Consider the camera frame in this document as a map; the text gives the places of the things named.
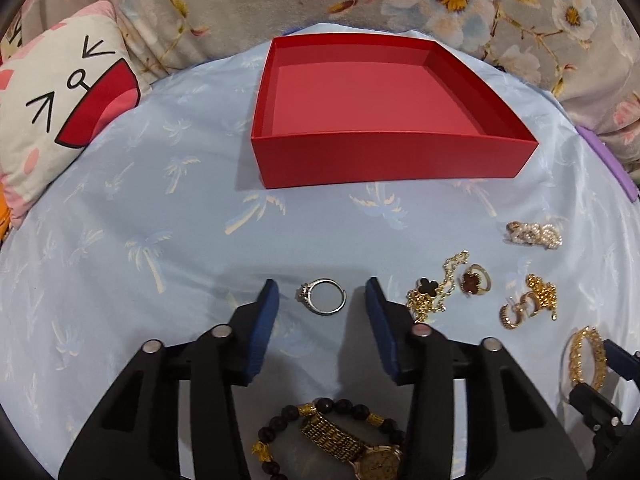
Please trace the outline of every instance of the open red box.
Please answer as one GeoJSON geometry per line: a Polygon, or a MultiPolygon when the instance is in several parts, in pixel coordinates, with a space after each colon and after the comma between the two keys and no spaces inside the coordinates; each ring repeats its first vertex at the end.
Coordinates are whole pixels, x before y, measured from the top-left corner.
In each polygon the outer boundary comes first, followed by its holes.
{"type": "Polygon", "coordinates": [[[386,34],[273,40],[251,142],[267,188],[511,178],[538,145],[438,43],[386,34]]]}

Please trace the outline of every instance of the red mouth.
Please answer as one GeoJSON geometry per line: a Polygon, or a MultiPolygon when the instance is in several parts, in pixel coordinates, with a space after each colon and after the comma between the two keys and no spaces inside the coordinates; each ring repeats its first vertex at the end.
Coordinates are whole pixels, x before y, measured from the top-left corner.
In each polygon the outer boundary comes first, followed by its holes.
{"type": "Polygon", "coordinates": [[[119,59],[89,88],[55,142],[68,148],[84,148],[107,124],[139,102],[138,80],[127,62],[119,59]]]}

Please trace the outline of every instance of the gold watch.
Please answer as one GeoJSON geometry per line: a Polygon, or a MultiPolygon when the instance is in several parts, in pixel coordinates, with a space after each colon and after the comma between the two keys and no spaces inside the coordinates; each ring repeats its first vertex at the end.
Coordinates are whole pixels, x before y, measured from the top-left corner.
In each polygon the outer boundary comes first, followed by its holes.
{"type": "Polygon", "coordinates": [[[348,462],[358,480],[396,480],[402,453],[398,446],[370,446],[316,413],[305,418],[300,431],[342,462],[348,462]]]}

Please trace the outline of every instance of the blue bedsheet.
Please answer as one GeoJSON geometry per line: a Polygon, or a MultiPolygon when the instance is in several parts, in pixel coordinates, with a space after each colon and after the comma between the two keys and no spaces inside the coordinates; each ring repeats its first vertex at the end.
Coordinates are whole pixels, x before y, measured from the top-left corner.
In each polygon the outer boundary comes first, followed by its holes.
{"type": "MultiPolygon", "coordinates": [[[[342,30],[353,31],[308,32],[342,30]]],[[[433,325],[467,342],[500,338],[588,460],[590,433],[562,402],[563,351],[585,325],[640,348],[638,205],[549,94],[460,53],[540,141],[516,179],[265,190],[249,131],[268,46],[157,83],[52,184],[2,248],[0,402],[29,448],[56,475],[142,342],[197,337],[253,301],[266,278],[280,285],[280,313],[263,372],[236,390],[253,476],[264,474],[249,455],[256,432],[285,404],[344,395],[404,423],[410,389],[383,372],[362,287],[377,276],[403,302],[417,278],[440,280],[443,261],[466,249],[494,286],[480,297],[455,292],[433,325]],[[564,244],[508,244],[513,220],[551,221],[564,244]],[[528,272],[558,286],[558,320],[542,313],[508,332],[498,310],[524,292],[528,272]],[[323,276],[349,295],[327,318],[294,299],[301,283],[323,276]]],[[[609,380],[604,392],[626,416],[635,413],[638,394],[614,387],[609,380]]],[[[454,476],[464,467],[463,422],[457,417],[454,476]]],[[[282,442],[273,452],[290,478],[352,478],[293,430],[282,442]]]]}

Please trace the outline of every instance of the screw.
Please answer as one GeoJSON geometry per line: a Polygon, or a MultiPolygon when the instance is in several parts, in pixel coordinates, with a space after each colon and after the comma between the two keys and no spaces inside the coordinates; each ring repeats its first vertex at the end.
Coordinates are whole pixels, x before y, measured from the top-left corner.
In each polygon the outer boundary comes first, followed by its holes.
{"type": "Polygon", "coordinates": [[[155,354],[161,348],[162,343],[158,339],[150,339],[142,345],[142,351],[147,354],[155,354]]]}
{"type": "Polygon", "coordinates": [[[482,341],[482,346],[484,346],[489,352],[497,352],[498,350],[502,350],[502,343],[498,341],[495,337],[487,337],[482,341]]]}
{"type": "Polygon", "coordinates": [[[415,323],[411,327],[411,333],[418,337],[430,336],[432,332],[433,332],[433,329],[425,323],[415,323]]]}
{"type": "Polygon", "coordinates": [[[228,337],[233,332],[229,325],[216,325],[211,329],[211,335],[220,339],[228,337]]]}

